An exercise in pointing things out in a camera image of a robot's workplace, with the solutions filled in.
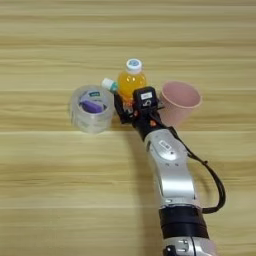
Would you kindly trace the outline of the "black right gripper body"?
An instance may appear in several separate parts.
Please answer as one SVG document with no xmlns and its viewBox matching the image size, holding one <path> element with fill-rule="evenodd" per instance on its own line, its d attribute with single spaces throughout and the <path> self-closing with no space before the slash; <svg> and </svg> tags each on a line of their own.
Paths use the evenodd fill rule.
<svg viewBox="0 0 256 256">
<path fill-rule="evenodd" d="M 138 108 L 133 106 L 130 109 L 120 107 L 119 118 L 122 124 L 131 124 L 142 140 L 145 140 L 151 132 L 166 128 L 160 120 L 156 107 Z"/>
</svg>

